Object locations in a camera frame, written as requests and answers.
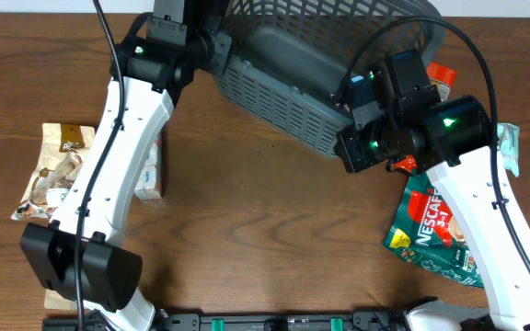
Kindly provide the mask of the grey plastic basket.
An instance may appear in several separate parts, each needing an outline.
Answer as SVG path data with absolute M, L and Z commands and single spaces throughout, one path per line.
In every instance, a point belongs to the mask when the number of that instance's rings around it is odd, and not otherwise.
M 332 95 L 351 61 L 360 74 L 372 63 L 411 48 L 429 63 L 444 28 L 427 22 L 395 27 L 361 57 L 375 32 L 402 17 L 440 17 L 428 0 L 234 0 L 225 17 L 232 55 L 216 83 L 231 103 L 324 156 L 353 123 Z

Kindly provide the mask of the beige brown snack bag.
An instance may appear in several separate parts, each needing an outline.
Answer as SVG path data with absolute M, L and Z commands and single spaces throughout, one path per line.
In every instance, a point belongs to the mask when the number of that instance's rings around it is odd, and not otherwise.
M 11 219 L 49 219 L 72 188 L 92 142 L 95 129 L 66 123 L 43 123 L 40 155 L 20 205 Z

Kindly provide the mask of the white tissue multipack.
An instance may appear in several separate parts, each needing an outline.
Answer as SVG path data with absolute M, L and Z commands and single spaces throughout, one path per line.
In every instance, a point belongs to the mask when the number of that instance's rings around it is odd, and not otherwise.
M 160 200 L 162 198 L 162 138 L 158 134 L 152 144 L 143 169 L 134 189 L 139 200 Z

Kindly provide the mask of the orange biscuit packet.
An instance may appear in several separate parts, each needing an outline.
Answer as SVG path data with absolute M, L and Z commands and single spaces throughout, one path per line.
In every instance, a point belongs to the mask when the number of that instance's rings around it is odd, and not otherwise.
M 455 69 L 441 65 L 439 63 L 431 62 L 426 69 L 427 75 L 433 85 L 437 87 L 440 98 L 445 101 L 449 98 L 449 94 L 457 72 Z M 388 171 L 396 171 L 407 176 L 415 175 L 417 173 L 417 163 L 412 155 L 408 155 L 401 161 L 395 163 L 387 163 L 386 169 Z

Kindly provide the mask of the green Nescafe coffee bag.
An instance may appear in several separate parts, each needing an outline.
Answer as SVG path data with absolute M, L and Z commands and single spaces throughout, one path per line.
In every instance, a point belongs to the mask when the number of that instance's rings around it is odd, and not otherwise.
M 409 178 L 383 246 L 409 264 L 462 285 L 483 286 L 455 216 L 425 174 Z

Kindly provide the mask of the pale green wipes packet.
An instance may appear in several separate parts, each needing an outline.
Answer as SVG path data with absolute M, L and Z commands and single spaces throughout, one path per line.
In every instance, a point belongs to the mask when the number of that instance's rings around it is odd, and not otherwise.
M 515 177 L 520 176 L 519 168 L 519 134 L 518 126 L 499 122 L 497 124 L 498 149 L 501 152 L 503 165 Z

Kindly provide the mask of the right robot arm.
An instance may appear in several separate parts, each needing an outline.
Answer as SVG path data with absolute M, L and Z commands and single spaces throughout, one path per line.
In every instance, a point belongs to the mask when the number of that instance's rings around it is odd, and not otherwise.
M 354 117 L 334 147 L 347 172 L 413 157 L 461 229 L 493 326 L 530 330 L 530 228 L 501 168 L 494 113 L 470 95 L 442 100 L 416 50 L 346 74 L 337 99 Z

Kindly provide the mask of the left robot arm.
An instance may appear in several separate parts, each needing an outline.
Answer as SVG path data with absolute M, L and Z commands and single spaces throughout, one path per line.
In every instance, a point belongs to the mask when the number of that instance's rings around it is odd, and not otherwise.
M 142 258 L 123 248 L 128 212 L 156 136 L 197 70 L 222 74 L 231 37 L 226 1 L 158 1 L 111 41 L 108 94 L 81 170 L 45 225 L 28 223 L 20 246 L 40 285 L 76 305 L 46 330 L 150 330 L 155 307 L 138 284 Z

